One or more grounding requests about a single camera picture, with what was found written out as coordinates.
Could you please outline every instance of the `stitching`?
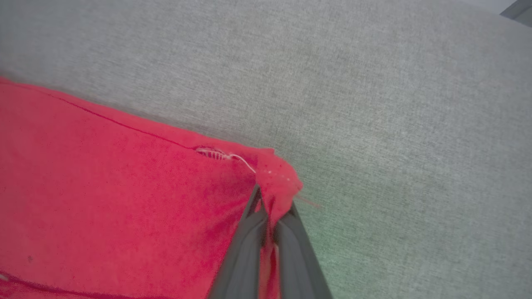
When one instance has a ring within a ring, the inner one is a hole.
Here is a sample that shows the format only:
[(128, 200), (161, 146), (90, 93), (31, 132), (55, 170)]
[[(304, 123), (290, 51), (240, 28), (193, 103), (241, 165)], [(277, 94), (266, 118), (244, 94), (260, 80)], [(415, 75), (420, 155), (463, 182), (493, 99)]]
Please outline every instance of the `stitching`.
[(32, 91), (32, 92), (38, 92), (38, 93), (41, 93), (41, 94), (44, 94), (44, 95), (50, 96), (50, 97), (55, 98), (55, 99), (59, 99), (59, 100), (64, 101), (65, 103), (68, 103), (68, 104), (70, 104), (70, 105), (72, 105), (72, 106), (74, 106), (74, 107), (80, 108), (80, 109), (82, 109), (82, 110), (84, 110), (84, 111), (86, 111), (86, 112), (89, 112), (89, 113), (94, 114), (94, 115), (96, 115), (96, 116), (98, 116), (98, 117), (101, 117), (101, 118), (103, 118), (103, 119), (106, 119), (106, 120), (109, 120), (109, 121), (111, 121), (111, 122), (114, 122), (114, 123), (116, 123), (116, 124), (118, 124), (118, 125), (120, 125), (120, 126), (123, 126), (123, 127), (125, 127), (125, 128), (131, 129), (131, 130), (134, 130), (134, 131), (137, 131), (137, 132), (141, 132), (141, 133), (144, 133), (144, 134), (150, 135), (150, 136), (155, 137), (155, 138), (162, 139), (162, 140), (164, 140), (164, 141), (167, 141), (167, 142), (173, 143), (173, 144), (175, 144), (175, 145), (178, 145), (178, 146), (180, 146), (180, 147), (186, 148), (186, 149), (188, 149), (188, 150), (193, 150), (193, 148), (191, 148), (191, 147), (187, 147), (187, 146), (184, 146), (184, 145), (182, 145), (182, 144), (179, 144), (179, 143), (177, 143), (177, 142), (175, 142), (175, 141), (172, 141), (172, 140), (166, 139), (166, 138), (164, 138), (164, 137), (161, 137), (161, 136), (159, 136), (159, 135), (156, 135), (156, 134), (153, 134), (153, 133), (150, 133), (150, 132), (146, 132), (146, 131), (142, 131), (142, 130), (140, 130), (140, 129), (137, 129), (137, 128), (134, 128), (134, 127), (128, 126), (128, 125), (126, 125), (126, 124), (124, 124), (124, 123), (121, 123), (121, 122), (115, 121), (115, 120), (110, 119), (110, 118), (108, 118), (108, 117), (105, 117), (105, 116), (103, 116), (103, 115), (101, 115), (101, 114), (98, 114), (98, 113), (92, 111), (92, 110), (89, 110), (89, 109), (87, 109), (87, 108), (81, 107), (81, 106), (79, 106), (79, 105), (76, 105), (76, 104), (74, 104), (74, 103), (72, 103), (72, 102), (69, 102), (69, 101), (67, 101), (67, 100), (65, 100), (65, 99), (63, 99), (63, 98), (60, 98), (60, 97), (54, 96), (54, 95), (52, 95), (52, 94), (45, 93), (45, 92), (42, 92), (42, 91), (40, 91), (40, 90), (36, 90), (36, 89), (29, 88), (29, 87), (26, 87), (26, 86), (16, 85), (16, 84), (0, 83), (0, 85), (1, 85), (1, 84), (4, 84), (4, 85), (11, 85), (11, 86), (14, 86), (14, 87), (18, 87), (18, 88), (22, 88), (22, 89), (30, 90), (30, 91)]

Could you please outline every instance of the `gray fabric surface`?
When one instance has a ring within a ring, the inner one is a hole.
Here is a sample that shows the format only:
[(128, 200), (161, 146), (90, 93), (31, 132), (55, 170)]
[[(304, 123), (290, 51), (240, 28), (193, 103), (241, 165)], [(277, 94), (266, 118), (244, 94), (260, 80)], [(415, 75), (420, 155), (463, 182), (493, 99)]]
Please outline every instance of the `gray fabric surface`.
[(447, 1), (0, 1), (0, 75), (274, 147), (336, 298), (532, 298), (532, 30)]

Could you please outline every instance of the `red cloth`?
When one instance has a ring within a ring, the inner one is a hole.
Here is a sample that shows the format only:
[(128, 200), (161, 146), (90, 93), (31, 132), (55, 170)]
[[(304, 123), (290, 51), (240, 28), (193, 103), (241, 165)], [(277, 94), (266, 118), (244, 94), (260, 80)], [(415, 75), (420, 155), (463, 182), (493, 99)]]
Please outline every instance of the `red cloth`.
[[(272, 149), (2, 78), (0, 140), (0, 298), (205, 298), (254, 185), (270, 230), (303, 187)], [(261, 296), (276, 298), (268, 240)]]

